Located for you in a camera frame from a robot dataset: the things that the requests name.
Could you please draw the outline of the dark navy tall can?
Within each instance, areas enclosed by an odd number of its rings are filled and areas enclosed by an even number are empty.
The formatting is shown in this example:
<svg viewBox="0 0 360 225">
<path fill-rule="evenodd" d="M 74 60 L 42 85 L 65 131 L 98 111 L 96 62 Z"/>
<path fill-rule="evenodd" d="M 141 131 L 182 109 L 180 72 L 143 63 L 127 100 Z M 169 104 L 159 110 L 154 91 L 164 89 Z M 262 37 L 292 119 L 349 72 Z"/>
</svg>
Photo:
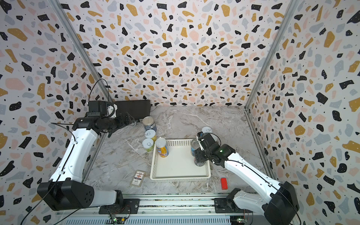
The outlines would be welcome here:
<svg viewBox="0 0 360 225">
<path fill-rule="evenodd" d="M 205 153 L 195 154 L 194 163 L 198 167 L 202 167 L 206 164 L 208 158 Z"/>
</svg>

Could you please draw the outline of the blue label soup can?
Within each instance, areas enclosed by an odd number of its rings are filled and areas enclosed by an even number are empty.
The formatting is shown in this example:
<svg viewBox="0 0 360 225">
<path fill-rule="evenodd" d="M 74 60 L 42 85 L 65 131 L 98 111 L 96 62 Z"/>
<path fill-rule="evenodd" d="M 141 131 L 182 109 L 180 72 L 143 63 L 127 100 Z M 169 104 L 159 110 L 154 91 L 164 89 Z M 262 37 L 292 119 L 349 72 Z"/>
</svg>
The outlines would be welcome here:
<svg viewBox="0 0 360 225">
<path fill-rule="evenodd" d="M 191 141 L 191 155 L 195 157 L 195 151 L 200 148 L 199 142 L 196 138 Z"/>
</svg>

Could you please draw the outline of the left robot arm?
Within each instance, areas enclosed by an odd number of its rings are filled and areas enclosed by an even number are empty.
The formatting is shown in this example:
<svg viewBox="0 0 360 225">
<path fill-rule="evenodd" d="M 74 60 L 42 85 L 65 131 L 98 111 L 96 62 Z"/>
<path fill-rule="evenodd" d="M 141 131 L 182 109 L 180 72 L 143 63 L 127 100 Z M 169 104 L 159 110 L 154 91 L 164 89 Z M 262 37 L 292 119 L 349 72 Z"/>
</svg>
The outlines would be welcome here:
<svg viewBox="0 0 360 225">
<path fill-rule="evenodd" d="M 85 163 L 94 142 L 101 133 L 113 132 L 132 124 L 134 118 L 128 113 L 115 118 L 78 118 L 72 129 L 73 136 L 64 158 L 48 182 L 39 184 L 37 193 L 53 211 L 78 210 L 109 206 L 120 211 L 124 200 L 119 190 L 97 190 L 83 182 Z"/>
</svg>

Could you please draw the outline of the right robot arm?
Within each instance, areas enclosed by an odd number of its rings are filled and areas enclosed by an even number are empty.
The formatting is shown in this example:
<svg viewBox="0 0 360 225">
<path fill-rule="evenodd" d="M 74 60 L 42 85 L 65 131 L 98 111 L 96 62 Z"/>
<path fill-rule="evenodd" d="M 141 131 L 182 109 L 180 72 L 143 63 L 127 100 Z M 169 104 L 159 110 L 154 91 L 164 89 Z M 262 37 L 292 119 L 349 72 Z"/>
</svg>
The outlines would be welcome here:
<svg viewBox="0 0 360 225">
<path fill-rule="evenodd" d="M 249 164 L 234 148 L 220 145 L 213 133 L 199 132 L 199 148 L 195 150 L 196 162 L 212 162 L 231 171 L 248 185 L 256 194 L 234 188 L 226 198 L 217 198 L 214 203 L 220 213 L 244 211 L 263 215 L 271 225 L 302 224 L 295 188 L 289 182 L 281 183 L 262 173 Z"/>
</svg>

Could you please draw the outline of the white perforated plastic basket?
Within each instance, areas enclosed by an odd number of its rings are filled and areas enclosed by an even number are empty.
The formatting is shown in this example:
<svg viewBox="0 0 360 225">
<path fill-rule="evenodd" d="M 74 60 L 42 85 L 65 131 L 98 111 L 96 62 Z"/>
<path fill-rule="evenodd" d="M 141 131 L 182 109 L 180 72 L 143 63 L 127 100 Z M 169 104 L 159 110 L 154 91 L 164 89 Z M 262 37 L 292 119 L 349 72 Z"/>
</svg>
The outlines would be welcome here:
<svg viewBox="0 0 360 225">
<path fill-rule="evenodd" d="M 196 166 L 191 155 L 191 139 L 168 139 L 167 157 L 153 151 L 150 179 L 155 182 L 206 181 L 211 177 L 210 163 Z"/>
</svg>

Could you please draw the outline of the black hard case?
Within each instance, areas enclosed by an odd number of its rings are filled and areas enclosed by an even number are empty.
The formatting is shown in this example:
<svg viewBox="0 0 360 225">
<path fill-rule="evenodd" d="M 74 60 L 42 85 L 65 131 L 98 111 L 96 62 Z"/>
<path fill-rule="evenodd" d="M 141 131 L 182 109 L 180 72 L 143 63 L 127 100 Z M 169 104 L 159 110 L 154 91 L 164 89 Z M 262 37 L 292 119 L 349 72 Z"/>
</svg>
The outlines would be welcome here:
<svg viewBox="0 0 360 225">
<path fill-rule="evenodd" d="M 128 113 L 138 122 L 143 118 L 150 116 L 150 100 L 115 101 L 114 104 L 117 105 L 116 116 Z"/>
</svg>

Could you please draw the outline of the blue label can left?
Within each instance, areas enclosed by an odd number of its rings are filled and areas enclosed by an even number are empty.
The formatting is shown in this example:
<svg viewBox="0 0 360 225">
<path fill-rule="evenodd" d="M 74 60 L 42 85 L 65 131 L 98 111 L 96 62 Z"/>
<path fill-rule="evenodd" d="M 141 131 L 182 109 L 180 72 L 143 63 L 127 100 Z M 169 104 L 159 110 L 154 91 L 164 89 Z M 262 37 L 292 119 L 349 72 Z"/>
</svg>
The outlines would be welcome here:
<svg viewBox="0 0 360 225">
<path fill-rule="evenodd" d="M 146 131 L 151 129 L 154 130 L 155 132 L 157 131 L 155 121 L 151 116 L 144 117 L 142 120 L 142 124 L 144 125 Z"/>
</svg>

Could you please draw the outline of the pink label small can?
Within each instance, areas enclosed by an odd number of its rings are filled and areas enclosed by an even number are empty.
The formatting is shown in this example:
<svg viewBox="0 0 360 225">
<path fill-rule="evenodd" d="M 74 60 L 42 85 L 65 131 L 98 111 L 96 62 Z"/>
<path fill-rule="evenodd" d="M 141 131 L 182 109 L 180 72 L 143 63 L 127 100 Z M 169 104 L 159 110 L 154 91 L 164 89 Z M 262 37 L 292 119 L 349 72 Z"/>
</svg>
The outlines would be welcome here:
<svg viewBox="0 0 360 225">
<path fill-rule="evenodd" d="M 205 133 L 212 133 L 212 128 L 210 127 L 203 127 L 202 128 L 202 132 L 205 134 Z"/>
</svg>

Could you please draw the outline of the yellow label small can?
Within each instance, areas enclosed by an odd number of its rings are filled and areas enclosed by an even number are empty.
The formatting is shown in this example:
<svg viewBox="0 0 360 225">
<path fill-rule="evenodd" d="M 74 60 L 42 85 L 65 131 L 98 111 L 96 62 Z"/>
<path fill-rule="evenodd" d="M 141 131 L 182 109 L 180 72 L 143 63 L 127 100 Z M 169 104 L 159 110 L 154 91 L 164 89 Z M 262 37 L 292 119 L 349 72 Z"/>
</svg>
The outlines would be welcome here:
<svg viewBox="0 0 360 225">
<path fill-rule="evenodd" d="M 153 129 L 146 130 L 144 135 L 146 138 L 149 138 L 149 139 L 153 140 L 154 142 L 157 139 L 156 131 Z"/>
</svg>

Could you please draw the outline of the green label small can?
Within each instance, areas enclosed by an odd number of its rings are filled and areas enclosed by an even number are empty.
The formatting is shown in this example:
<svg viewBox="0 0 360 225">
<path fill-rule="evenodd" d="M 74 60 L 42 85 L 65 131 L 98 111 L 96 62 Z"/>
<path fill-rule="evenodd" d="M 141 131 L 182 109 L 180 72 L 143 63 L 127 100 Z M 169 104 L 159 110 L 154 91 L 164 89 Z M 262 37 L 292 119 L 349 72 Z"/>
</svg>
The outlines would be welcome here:
<svg viewBox="0 0 360 225">
<path fill-rule="evenodd" d="M 154 149 L 154 141 L 151 138 L 146 138 L 143 140 L 142 146 L 146 152 L 151 152 Z"/>
</svg>

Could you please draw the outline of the small red block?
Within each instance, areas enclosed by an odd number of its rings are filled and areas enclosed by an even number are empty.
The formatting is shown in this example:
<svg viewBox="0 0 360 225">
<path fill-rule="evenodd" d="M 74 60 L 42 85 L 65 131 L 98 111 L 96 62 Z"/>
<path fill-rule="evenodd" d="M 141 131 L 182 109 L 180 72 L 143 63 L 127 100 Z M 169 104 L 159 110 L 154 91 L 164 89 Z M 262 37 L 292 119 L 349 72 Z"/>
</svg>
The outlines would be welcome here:
<svg viewBox="0 0 360 225">
<path fill-rule="evenodd" d="M 221 189 L 222 190 L 228 190 L 228 184 L 227 184 L 227 179 L 226 178 L 221 178 L 220 183 L 221 183 Z"/>
</svg>

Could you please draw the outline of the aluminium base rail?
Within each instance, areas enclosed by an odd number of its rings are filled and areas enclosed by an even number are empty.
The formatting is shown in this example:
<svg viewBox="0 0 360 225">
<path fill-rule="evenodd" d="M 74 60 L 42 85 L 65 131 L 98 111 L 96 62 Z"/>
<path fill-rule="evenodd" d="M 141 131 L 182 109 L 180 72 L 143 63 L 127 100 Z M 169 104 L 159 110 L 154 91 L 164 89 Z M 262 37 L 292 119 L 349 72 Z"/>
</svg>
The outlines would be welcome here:
<svg viewBox="0 0 360 225">
<path fill-rule="evenodd" d="M 262 213 L 251 209 L 262 201 L 245 195 L 241 209 L 226 195 L 127 196 L 122 212 L 105 207 L 58 213 L 57 225 L 270 225 Z"/>
</svg>

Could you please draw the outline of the aluminium corner frame post left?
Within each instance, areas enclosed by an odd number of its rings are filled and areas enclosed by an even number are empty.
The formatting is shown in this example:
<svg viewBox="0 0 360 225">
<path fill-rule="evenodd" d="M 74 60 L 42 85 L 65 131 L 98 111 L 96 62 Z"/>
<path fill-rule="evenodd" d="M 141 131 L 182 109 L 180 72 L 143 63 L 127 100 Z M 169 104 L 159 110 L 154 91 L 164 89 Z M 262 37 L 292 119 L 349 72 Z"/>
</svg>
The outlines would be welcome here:
<svg viewBox="0 0 360 225">
<path fill-rule="evenodd" d="M 55 12 L 56 16 L 59 18 L 62 26 L 68 33 L 70 39 L 72 40 L 75 49 L 80 54 L 82 60 L 84 61 L 86 67 L 90 70 L 91 74 L 93 75 L 95 81 L 99 82 L 97 83 L 99 85 L 99 88 L 101 89 L 102 93 L 107 97 L 108 102 L 111 104 L 112 99 L 110 98 L 109 90 L 106 87 L 105 80 L 102 80 L 101 76 L 99 75 L 98 71 L 96 70 L 95 66 L 93 65 L 89 55 L 85 51 L 85 48 L 83 47 L 80 39 L 77 36 L 76 31 L 74 30 L 74 27 L 72 26 L 71 22 L 68 19 L 67 14 L 64 12 L 61 3 L 59 1 L 48 1 L 50 4 L 50 7 Z"/>
</svg>

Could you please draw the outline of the aluminium corner frame post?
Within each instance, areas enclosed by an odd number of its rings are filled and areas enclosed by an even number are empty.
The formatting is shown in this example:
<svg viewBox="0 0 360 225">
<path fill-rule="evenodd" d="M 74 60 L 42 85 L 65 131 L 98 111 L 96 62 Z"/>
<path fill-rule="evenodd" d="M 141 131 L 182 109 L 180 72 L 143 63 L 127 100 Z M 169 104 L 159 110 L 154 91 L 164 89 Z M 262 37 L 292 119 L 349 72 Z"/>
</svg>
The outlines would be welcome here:
<svg viewBox="0 0 360 225">
<path fill-rule="evenodd" d="M 93 65 L 89 55 L 85 51 L 85 48 L 83 47 L 80 39 L 77 36 L 76 31 L 74 30 L 74 27 L 72 26 L 71 22 L 68 19 L 67 14 L 64 12 L 61 3 L 59 1 L 48 1 L 50 4 L 50 7 L 55 12 L 56 16 L 59 18 L 62 26 L 68 33 L 70 39 L 72 40 L 75 49 L 80 54 L 82 60 L 84 61 L 86 67 L 90 70 L 91 74 L 93 75 L 95 81 L 99 82 L 97 83 L 99 85 L 99 88 L 101 89 L 102 93 L 107 97 L 108 102 L 111 104 L 112 99 L 110 98 L 109 90 L 106 87 L 105 80 L 102 80 L 101 76 L 99 75 L 98 71 L 96 70 L 95 66 Z"/>
<path fill-rule="evenodd" d="M 282 21 L 282 23 L 281 23 L 281 25 L 279 27 L 279 30 L 278 30 L 278 32 L 277 32 L 277 34 L 275 36 L 275 39 L 274 39 L 274 41 L 273 41 L 273 43 L 271 45 L 271 48 L 270 48 L 270 50 L 268 52 L 268 55 L 265 58 L 264 64 L 263 64 L 263 66 L 262 66 L 262 68 L 260 70 L 260 74 L 259 74 L 259 76 L 258 76 L 258 78 L 257 78 L 257 80 L 256 80 L 256 82 L 254 84 L 254 87 L 253 87 L 253 89 L 251 91 L 249 99 L 248 99 L 248 101 L 247 101 L 247 103 L 246 103 L 246 105 L 244 107 L 244 110 L 245 110 L 246 113 L 248 113 L 249 109 L 251 108 L 251 102 L 256 97 L 257 90 L 261 85 L 261 81 L 264 79 L 264 77 L 266 75 L 266 71 L 268 70 L 268 67 L 269 67 L 269 65 L 270 65 L 270 63 L 272 61 L 272 58 L 273 58 L 274 54 L 276 53 L 277 48 L 280 45 L 280 42 L 281 42 L 282 37 L 284 35 L 284 32 L 285 32 L 285 30 L 286 30 L 286 28 L 287 28 L 287 26 L 288 26 L 288 24 L 289 24 L 289 22 L 291 20 L 292 15 L 294 14 L 294 12 L 296 10 L 296 7 L 297 7 L 298 4 L 299 4 L 298 0 L 290 1 L 290 4 L 289 4 L 289 6 L 288 6 L 288 8 L 286 10 L 286 13 L 284 15 L 284 19 L 283 19 L 283 21 Z"/>
</svg>

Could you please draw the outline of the aluminium corner frame post right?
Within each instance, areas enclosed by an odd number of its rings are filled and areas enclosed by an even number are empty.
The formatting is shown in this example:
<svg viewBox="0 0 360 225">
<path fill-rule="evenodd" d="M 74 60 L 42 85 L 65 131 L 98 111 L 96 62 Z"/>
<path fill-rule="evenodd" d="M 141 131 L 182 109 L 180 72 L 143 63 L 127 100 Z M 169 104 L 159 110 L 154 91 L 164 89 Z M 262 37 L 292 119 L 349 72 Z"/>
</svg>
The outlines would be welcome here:
<svg viewBox="0 0 360 225">
<path fill-rule="evenodd" d="M 263 66 L 262 66 L 262 68 L 260 70 L 260 74 L 259 74 L 259 76 L 258 76 L 258 78 L 257 78 L 257 80 L 256 80 L 256 82 L 254 84 L 254 87 L 253 87 L 253 89 L 251 91 L 249 99 L 248 99 L 248 101 L 247 101 L 247 103 L 246 103 L 246 105 L 244 107 L 244 110 L 245 110 L 246 113 L 248 113 L 249 109 L 251 108 L 251 102 L 256 97 L 257 90 L 261 85 L 261 81 L 264 79 L 264 77 L 266 75 L 266 71 L 268 70 L 268 67 L 269 67 L 269 65 L 270 65 L 270 63 L 272 61 L 272 58 L 273 58 L 274 54 L 276 53 L 277 48 L 280 45 L 280 42 L 281 42 L 282 37 L 284 35 L 284 32 L 285 32 L 285 30 L 286 30 L 286 28 L 287 28 L 287 26 L 288 26 L 288 24 L 289 24 L 289 22 L 291 20 L 292 15 L 294 14 L 294 12 L 296 10 L 296 7 L 297 7 L 298 4 L 299 4 L 298 0 L 290 1 L 290 4 L 289 4 L 289 6 L 288 6 L 288 8 L 286 10 L 286 13 L 284 15 L 284 19 L 283 19 L 283 21 L 282 21 L 282 23 L 281 23 L 281 25 L 279 27 L 279 30 L 278 30 L 278 32 L 277 32 L 277 34 L 275 36 L 275 39 L 274 39 L 274 41 L 273 41 L 273 43 L 271 45 L 271 48 L 270 48 L 270 50 L 268 52 L 268 55 L 265 58 L 264 64 L 263 64 Z"/>
</svg>

